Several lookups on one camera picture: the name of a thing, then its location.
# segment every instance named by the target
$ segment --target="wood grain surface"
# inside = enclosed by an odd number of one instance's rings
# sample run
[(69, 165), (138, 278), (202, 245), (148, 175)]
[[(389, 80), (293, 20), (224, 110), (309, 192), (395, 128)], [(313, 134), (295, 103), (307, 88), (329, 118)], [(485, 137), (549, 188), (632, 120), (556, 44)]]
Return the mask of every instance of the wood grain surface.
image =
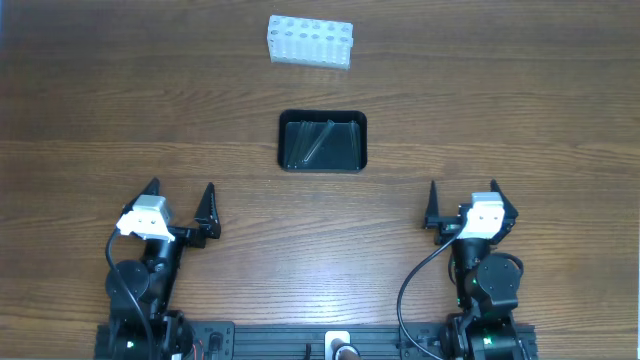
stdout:
[[(240, 324), (395, 324), (429, 181), (443, 211), (500, 182), (516, 319), (543, 358), (634, 358), (640, 3), (5, 0), (0, 32), (0, 356), (93, 354), (104, 246), (153, 177), (187, 225), (207, 182), (223, 235), (188, 250), (173, 308)], [(271, 14), (348, 21), (348, 72), (271, 64)], [(360, 174), (285, 173), (278, 115), (369, 119)], [(121, 239), (117, 259), (141, 241)], [(408, 320), (456, 310), (446, 256)]]

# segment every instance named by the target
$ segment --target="wooden tabletop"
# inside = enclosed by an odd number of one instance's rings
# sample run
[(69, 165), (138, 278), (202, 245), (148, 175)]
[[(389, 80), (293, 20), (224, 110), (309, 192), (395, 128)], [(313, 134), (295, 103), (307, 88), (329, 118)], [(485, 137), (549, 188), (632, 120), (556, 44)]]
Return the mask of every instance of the wooden tabletop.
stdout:
[[(351, 70), (271, 64), (271, 14), (353, 23)], [(0, 356), (92, 356), (105, 243), (157, 176), (180, 225), (216, 186), (222, 237), (187, 251), (175, 288), (190, 319), (396, 324), (436, 248), (429, 182), (454, 214), (496, 178), (540, 355), (634, 358), (639, 18), (617, 0), (5, 0)], [(282, 171), (289, 108), (364, 112), (364, 171)], [(410, 285), (407, 320), (456, 311), (447, 257)]]

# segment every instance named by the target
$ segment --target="wooden table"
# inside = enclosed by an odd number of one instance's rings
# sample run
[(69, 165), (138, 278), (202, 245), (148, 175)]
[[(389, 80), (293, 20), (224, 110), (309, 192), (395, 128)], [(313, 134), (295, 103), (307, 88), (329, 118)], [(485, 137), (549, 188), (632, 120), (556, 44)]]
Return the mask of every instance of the wooden table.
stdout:
[[(352, 22), (352, 69), (271, 64), (273, 13)], [(639, 18), (616, 0), (5, 0), (0, 356), (92, 356), (107, 237), (157, 176), (181, 225), (216, 185), (222, 238), (175, 289), (191, 319), (396, 324), (435, 249), (430, 180), (452, 214), (496, 178), (541, 356), (635, 357)], [(366, 169), (282, 171), (288, 108), (363, 111)], [(446, 260), (415, 278), (408, 320), (456, 310)]]

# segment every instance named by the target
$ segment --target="black plastic tray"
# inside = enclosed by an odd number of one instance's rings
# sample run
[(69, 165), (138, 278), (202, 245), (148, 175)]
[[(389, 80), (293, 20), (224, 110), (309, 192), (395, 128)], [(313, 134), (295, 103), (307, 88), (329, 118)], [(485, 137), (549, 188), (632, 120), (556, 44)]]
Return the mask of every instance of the black plastic tray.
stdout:
[(278, 164), (300, 172), (362, 170), (367, 165), (367, 117), (360, 111), (285, 110)]

